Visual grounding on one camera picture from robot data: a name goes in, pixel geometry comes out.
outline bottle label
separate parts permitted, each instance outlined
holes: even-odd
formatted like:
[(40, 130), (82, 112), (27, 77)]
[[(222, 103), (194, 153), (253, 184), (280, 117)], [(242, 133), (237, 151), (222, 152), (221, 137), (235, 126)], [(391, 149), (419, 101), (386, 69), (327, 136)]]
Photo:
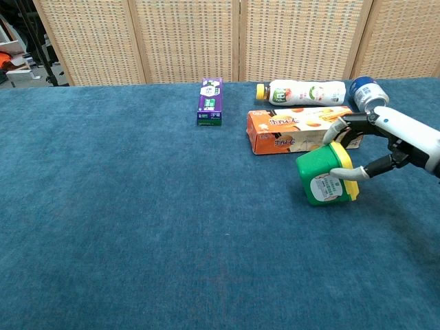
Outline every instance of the bottle label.
[(274, 80), (270, 89), (269, 101), (283, 105), (341, 105), (345, 97), (345, 84), (340, 81)]
[(286, 102), (291, 94), (292, 91), (289, 88), (275, 88), (272, 101), (277, 103)]
[(368, 98), (383, 97), (384, 90), (376, 83), (366, 84), (356, 89), (354, 99), (358, 105), (360, 102), (365, 102)]
[(376, 80), (374, 80), (368, 76), (362, 76), (362, 77), (359, 77), (359, 78), (356, 78), (355, 80), (353, 80), (353, 82), (351, 83), (351, 86), (350, 86), (350, 90), (349, 90), (351, 97), (354, 97), (356, 91), (360, 87), (367, 85), (367, 84), (377, 84), (377, 82), (376, 82)]
[(310, 181), (310, 190), (318, 201), (332, 201), (343, 193), (341, 181), (328, 173), (314, 177)]

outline blue can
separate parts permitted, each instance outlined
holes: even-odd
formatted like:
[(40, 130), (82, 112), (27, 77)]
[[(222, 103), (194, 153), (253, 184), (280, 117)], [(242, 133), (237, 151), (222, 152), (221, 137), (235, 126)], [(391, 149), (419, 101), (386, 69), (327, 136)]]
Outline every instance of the blue can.
[(386, 106), (390, 102), (390, 98), (376, 80), (368, 76), (353, 80), (349, 93), (359, 111), (372, 111), (377, 106)]

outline orange box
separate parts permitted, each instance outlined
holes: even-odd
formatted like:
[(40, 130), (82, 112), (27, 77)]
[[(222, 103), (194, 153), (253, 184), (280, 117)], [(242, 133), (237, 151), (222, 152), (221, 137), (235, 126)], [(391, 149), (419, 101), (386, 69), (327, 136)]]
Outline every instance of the orange box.
[[(249, 111), (246, 132), (256, 155), (310, 151), (322, 145), (331, 123), (348, 113), (346, 106)], [(361, 141), (362, 136), (348, 147), (359, 148)]]

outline green container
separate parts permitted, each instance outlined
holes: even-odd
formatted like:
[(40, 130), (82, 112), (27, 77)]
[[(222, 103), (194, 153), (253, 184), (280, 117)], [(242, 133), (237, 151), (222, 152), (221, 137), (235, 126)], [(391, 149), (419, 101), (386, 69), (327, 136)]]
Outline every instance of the green container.
[(341, 180), (329, 174), (332, 168), (353, 168), (349, 154), (340, 143), (321, 146), (296, 159), (302, 185), (313, 205), (355, 201), (359, 194), (356, 181)]

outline robotic hand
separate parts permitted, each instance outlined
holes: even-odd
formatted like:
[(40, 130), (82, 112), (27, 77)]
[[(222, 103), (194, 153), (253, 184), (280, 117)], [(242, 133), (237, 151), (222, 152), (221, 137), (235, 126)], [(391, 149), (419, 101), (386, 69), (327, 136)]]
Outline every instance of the robotic hand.
[(329, 144), (345, 133), (341, 145), (346, 148), (360, 135), (373, 134), (388, 138), (390, 155), (367, 166), (354, 169), (334, 168), (334, 177), (362, 181), (411, 163), (440, 178), (440, 132), (388, 107), (339, 117), (326, 132), (323, 143)]

